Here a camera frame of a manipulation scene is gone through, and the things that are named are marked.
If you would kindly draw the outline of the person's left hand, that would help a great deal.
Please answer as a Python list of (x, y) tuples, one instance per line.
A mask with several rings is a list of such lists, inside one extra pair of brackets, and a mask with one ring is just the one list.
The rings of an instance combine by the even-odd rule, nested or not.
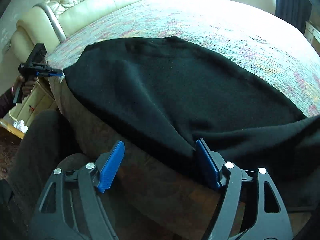
[(12, 94), (15, 95), (18, 86), (24, 83), (24, 86), (22, 86), (21, 89), (24, 97), (28, 96), (29, 94), (31, 94), (37, 81), (38, 81), (37, 77), (34, 77), (32, 80), (25, 81), (24, 77), (19, 75), (12, 86)]

